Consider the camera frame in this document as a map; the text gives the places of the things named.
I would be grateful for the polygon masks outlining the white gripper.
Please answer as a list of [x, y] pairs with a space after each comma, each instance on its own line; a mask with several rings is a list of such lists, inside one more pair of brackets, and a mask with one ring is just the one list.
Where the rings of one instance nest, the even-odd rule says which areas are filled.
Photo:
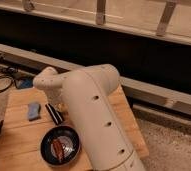
[[62, 103], [62, 89], [51, 89], [48, 91], [48, 101], [51, 105], [58, 105], [58, 110], [60, 112], [67, 112], [67, 105]]

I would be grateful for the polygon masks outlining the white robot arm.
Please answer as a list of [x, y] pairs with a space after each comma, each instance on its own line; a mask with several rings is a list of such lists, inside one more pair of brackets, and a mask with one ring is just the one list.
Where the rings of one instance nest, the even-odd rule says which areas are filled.
[[120, 84], [111, 64], [58, 73], [47, 67], [33, 80], [52, 105], [66, 105], [69, 117], [95, 171], [146, 171], [108, 96]]

